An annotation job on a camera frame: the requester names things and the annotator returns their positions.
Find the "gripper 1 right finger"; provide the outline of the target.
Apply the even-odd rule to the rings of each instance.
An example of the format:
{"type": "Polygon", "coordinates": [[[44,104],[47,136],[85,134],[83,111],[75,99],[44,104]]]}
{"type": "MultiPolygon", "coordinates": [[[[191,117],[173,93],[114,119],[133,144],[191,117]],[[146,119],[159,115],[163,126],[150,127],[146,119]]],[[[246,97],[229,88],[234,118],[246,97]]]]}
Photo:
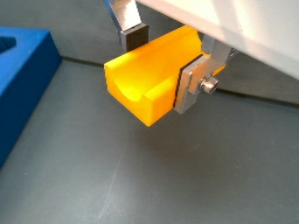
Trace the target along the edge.
{"type": "Polygon", "coordinates": [[[237,49],[207,34],[198,33],[201,55],[181,69],[174,109],[183,114],[197,102],[199,93],[211,95],[219,85],[215,75],[237,55],[237,49]]]}

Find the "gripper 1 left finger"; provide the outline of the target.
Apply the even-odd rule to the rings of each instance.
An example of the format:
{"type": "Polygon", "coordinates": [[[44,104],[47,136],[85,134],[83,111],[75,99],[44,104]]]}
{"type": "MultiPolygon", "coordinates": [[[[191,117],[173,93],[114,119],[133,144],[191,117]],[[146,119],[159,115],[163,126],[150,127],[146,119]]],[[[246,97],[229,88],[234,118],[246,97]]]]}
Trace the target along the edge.
{"type": "Polygon", "coordinates": [[[149,25],[142,22],[135,0],[103,0],[126,52],[149,43],[149,25]]]}

